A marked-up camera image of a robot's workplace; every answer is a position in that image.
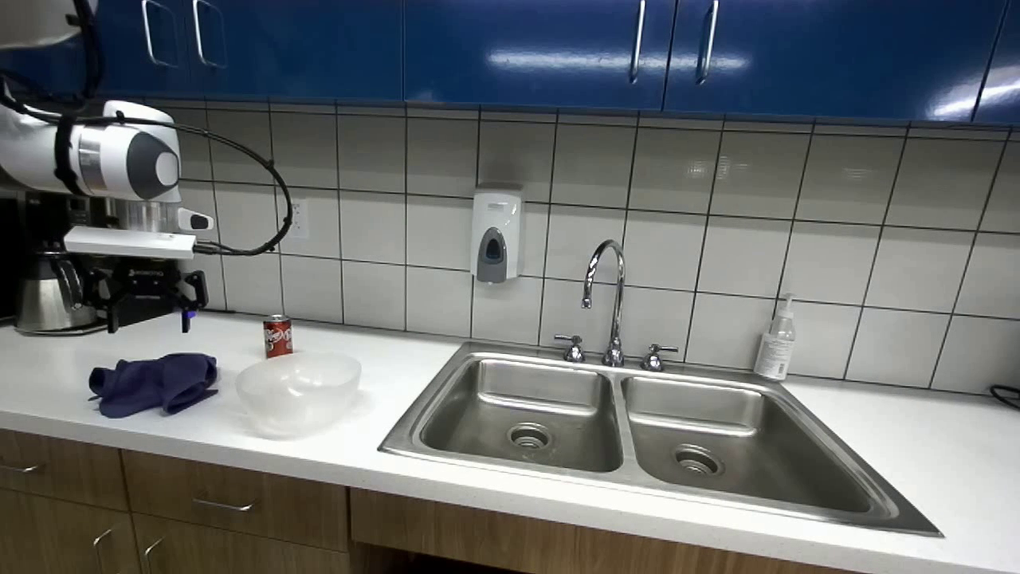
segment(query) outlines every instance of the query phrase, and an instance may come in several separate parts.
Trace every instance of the white bowl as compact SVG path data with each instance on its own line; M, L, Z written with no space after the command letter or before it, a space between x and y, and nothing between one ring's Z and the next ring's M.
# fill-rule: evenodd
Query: white bowl
M341 422L358 397L360 364L345 353L271 356L236 379L236 391L264 436L306 436Z

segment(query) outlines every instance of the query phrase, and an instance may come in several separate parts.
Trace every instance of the sink basin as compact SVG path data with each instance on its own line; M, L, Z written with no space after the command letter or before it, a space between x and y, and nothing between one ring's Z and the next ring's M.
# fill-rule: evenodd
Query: sink basin
M756 379L466 344L382 448L937 536L790 391Z
M467 359L417 436L430 448L528 464L580 473L620 464L610 379L578 368Z

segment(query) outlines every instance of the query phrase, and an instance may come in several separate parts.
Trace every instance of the faucet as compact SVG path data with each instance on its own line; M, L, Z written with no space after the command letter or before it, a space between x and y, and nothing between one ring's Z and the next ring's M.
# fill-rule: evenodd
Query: faucet
M624 348L617 342L617 308L624 303L624 249L614 238L599 243L593 257L586 261L580 306L583 308L593 306L593 287L595 287L595 273L599 273L599 261L603 261L604 249L614 251L614 303L611 303L611 328L610 328L610 348L604 348L603 364L620 368L624 364Z

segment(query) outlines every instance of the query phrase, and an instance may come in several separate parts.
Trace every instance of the white countertop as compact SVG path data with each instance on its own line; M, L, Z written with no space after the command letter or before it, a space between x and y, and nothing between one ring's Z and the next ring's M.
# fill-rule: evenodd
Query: white countertop
M322 435L264 439L248 426L232 388L236 372L262 359L255 319L199 314L192 334L179 333L174 314L89 337L23 337L0 328L0 426L848 570L1020 570L1020 413L988 397L788 382L943 532L927 538L586 479L379 453L454 348L297 325L297 350L360 359L360 397ZM87 387L93 368L174 350L221 359L215 397L173 419L95 411Z

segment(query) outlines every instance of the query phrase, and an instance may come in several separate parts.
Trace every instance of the sink drain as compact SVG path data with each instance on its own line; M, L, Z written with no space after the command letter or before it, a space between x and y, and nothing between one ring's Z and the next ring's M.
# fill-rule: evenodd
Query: sink drain
M505 439L515 448L528 448L528 453L551 447L551 436L549 436L546 423L534 423L534 422L512 423Z
M721 461L705 448L700 443L682 443L675 447L675 464L690 473L690 475L717 475Z

